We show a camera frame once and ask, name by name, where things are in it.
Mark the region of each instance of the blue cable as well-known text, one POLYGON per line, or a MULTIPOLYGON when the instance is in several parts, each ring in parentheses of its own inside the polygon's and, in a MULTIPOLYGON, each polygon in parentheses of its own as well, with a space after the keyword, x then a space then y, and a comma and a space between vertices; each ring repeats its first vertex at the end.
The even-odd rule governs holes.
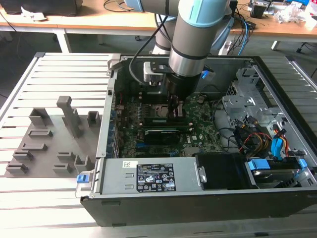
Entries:
POLYGON ((241 46, 241 49, 240 49, 238 55, 240 55, 241 52, 243 51, 245 43, 246 43, 247 35, 248 35, 248 25, 247 25, 247 23, 244 20, 241 19, 241 21, 243 21, 243 23, 244 23, 244 25, 246 27, 246 34, 244 35, 243 43, 242 43, 242 46, 241 46))

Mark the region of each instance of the table leg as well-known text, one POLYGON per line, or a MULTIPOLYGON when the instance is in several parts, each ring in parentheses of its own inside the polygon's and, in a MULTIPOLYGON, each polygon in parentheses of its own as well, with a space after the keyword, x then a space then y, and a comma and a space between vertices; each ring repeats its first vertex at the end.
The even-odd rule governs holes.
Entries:
POLYGON ((54 33, 57 35, 59 46, 62 53, 72 53, 67 34, 64 29, 56 29, 54 33))
POLYGON ((103 35, 97 35, 97 38, 98 38, 98 44, 99 45, 102 45, 104 43, 103 41, 103 35))
POLYGON ((274 43, 273 43, 271 49, 272 49, 273 51, 276 51, 276 50, 277 50, 277 47, 278 47, 278 45, 279 45, 279 43, 280 43, 280 41, 274 41, 274 43))
POLYGON ((226 56, 231 48, 232 43, 234 42, 236 35, 228 35, 226 41, 224 42, 223 46, 219 50, 219 56, 226 56))

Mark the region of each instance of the white paper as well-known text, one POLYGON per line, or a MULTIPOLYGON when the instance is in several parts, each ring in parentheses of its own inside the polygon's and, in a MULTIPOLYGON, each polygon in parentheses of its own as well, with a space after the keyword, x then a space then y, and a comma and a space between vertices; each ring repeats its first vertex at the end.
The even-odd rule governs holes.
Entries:
POLYGON ((43 13, 41 12, 30 12, 25 10, 23 7, 21 7, 22 10, 22 16, 24 17, 29 17, 31 18, 33 21, 43 21, 43 20, 47 20, 47 18, 43 15, 43 13))

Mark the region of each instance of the connector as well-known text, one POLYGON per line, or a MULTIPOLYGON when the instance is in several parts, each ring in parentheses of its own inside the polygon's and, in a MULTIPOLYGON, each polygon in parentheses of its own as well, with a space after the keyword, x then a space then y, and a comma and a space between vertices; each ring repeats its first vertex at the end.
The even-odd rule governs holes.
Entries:
POLYGON ((248 116, 248 121, 251 124, 258 124, 258 120, 256 120, 253 116, 248 116))
POLYGON ((244 125, 244 123, 240 120, 234 120, 234 123, 237 125, 237 127, 240 127, 240 128, 244 128, 246 125, 244 125))
POLYGON ((287 131, 286 131, 285 129, 280 130, 280 131, 274 136, 274 139, 283 136, 286 132, 287 132, 287 131))

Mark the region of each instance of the white sticker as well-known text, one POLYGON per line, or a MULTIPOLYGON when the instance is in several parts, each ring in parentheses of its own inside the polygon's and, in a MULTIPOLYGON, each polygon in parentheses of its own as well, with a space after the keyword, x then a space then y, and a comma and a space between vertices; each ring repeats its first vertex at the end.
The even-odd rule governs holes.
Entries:
POLYGON ((123 168, 136 168, 138 165, 137 161, 123 161, 122 167, 123 168))

